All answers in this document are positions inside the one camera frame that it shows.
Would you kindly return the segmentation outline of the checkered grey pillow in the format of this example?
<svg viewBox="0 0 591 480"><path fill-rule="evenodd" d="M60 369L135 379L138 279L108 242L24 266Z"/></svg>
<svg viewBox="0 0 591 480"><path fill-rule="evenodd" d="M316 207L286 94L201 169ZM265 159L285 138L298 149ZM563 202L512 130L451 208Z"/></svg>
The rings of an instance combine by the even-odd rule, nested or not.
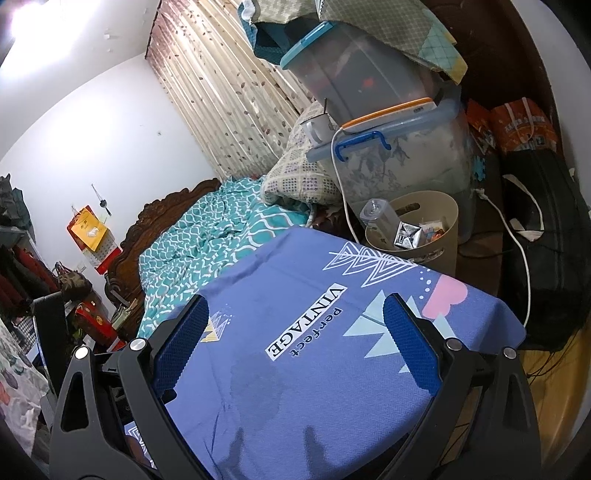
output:
<svg viewBox="0 0 591 480"><path fill-rule="evenodd" d="M319 114L322 105L314 101L297 118L283 155L263 179L260 196L266 204L287 205L290 201L325 206L342 204L341 191L327 170L308 161L312 144L304 132L304 121Z"/></svg>

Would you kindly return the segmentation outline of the cluttered metal shelf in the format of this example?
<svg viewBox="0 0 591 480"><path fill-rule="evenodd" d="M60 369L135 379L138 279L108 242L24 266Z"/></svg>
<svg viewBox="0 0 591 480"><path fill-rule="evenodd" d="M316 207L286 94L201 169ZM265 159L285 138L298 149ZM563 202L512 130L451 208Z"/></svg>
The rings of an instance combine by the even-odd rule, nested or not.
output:
<svg viewBox="0 0 591 480"><path fill-rule="evenodd" d="M35 233L23 192L12 186L11 176L1 177L1 316L19 342L17 326L33 317L32 303L50 294L63 297L68 332L84 333L83 307L98 321L110 320L106 301L81 271L57 261L50 266L36 251Z"/></svg>

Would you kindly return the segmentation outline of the beige trash bin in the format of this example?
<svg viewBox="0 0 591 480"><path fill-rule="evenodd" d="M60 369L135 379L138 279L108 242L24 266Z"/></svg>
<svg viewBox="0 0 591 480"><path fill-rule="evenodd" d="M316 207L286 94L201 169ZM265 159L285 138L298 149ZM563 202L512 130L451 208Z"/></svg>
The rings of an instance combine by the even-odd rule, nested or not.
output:
<svg viewBox="0 0 591 480"><path fill-rule="evenodd" d="M456 201L443 192L419 191L389 202L401 219L394 246L366 227L369 246L453 276L459 238Z"/></svg>

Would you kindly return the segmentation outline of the orange gift bag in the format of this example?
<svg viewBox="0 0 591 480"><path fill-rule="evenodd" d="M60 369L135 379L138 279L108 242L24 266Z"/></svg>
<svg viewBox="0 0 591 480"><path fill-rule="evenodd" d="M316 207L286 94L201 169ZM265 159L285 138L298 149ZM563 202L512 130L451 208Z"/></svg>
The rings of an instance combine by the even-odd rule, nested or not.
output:
<svg viewBox="0 0 591 480"><path fill-rule="evenodd" d="M549 119L531 99L504 103L490 111L492 132L503 153L557 151L558 136Z"/></svg>

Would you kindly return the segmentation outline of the clear plastic bottle green cap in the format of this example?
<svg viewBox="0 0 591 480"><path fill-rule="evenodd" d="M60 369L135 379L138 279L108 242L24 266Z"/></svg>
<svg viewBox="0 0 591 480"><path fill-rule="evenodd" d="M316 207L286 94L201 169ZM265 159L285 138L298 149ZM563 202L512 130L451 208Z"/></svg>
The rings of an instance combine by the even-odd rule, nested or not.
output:
<svg viewBox="0 0 591 480"><path fill-rule="evenodd" d="M385 199L370 199L360 211L360 219L372 231L375 231L390 247L398 232L401 219L390 202Z"/></svg>

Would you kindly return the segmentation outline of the white potted-plant tote bag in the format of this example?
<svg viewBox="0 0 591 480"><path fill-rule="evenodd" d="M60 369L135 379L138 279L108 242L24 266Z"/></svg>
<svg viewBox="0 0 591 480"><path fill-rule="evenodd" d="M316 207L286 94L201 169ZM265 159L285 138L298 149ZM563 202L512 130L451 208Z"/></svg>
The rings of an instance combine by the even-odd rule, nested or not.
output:
<svg viewBox="0 0 591 480"><path fill-rule="evenodd" d="M1 418L27 455L31 455L49 385L23 354L17 340L1 322Z"/></svg>

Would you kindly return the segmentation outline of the teal patterned quilt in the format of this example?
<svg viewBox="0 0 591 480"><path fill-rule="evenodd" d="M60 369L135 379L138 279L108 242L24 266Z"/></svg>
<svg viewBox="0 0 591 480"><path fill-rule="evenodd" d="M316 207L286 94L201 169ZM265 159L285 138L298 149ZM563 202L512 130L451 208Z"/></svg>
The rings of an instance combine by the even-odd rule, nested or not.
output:
<svg viewBox="0 0 591 480"><path fill-rule="evenodd" d="M149 337L174 308L221 272L290 229L308 227L315 208L296 200L268 204L263 179L228 180L198 199L138 257L144 313L138 336Z"/></svg>

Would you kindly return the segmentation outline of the red yellow wall calendar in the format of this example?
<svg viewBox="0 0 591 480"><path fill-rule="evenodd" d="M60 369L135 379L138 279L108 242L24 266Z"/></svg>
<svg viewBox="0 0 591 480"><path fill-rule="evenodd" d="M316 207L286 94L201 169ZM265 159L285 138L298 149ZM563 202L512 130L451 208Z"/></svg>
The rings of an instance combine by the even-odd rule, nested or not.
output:
<svg viewBox="0 0 591 480"><path fill-rule="evenodd" d="M99 220L89 206L74 212L66 230L99 275L105 275L110 265L122 253L111 230Z"/></svg>

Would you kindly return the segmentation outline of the carved wooden headboard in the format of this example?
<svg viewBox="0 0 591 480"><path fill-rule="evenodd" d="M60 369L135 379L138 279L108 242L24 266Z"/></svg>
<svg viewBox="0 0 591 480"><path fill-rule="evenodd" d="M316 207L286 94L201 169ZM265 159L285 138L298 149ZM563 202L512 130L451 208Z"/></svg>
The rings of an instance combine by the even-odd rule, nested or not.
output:
<svg viewBox="0 0 591 480"><path fill-rule="evenodd" d="M144 297L139 278L140 254L180 217L198 199L221 186L218 179L203 180L192 189L184 188L145 204L135 223L127 230L120 244L122 253L109 265L105 277L104 293L115 307L128 307L137 301L129 316L117 329L122 340L133 339L144 313Z"/></svg>

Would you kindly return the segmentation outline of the blue printed bed cover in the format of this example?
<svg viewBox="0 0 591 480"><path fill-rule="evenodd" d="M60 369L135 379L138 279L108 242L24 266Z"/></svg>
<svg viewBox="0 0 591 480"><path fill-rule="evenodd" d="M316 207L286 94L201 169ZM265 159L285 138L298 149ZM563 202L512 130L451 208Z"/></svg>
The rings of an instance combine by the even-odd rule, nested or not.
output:
<svg viewBox="0 0 591 480"><path fill-rule="evenodd" d="M293 228L127 346L167 479L428 479L474 390L522 390L509 307L428 267Z"/></svg>

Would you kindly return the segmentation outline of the grey storage box teal lid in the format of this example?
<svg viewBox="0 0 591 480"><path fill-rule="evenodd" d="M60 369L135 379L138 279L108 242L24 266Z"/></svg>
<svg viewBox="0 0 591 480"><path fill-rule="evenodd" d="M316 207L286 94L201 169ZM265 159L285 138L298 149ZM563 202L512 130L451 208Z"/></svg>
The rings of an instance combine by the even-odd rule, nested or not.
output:
<svg viewBox="0 0 591 480"><path fill-rule="evenodd" d="M322 22L280 60L339 126L423 98L441 80L369 33L342 22Z"/></svg>

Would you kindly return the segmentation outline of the beige leaf curtain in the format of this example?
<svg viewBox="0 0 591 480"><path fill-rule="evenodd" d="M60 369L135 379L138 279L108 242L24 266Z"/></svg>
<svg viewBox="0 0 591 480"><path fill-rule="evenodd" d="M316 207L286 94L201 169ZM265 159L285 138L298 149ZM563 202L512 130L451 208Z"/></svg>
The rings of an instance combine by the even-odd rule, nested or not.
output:
<svg viewBox="0 0 591 480"><path fill-rule="evenodd" d="M218 178L259 177L287 148L311 94L256 58L235 1L162 1L146 59Z"/></svg>

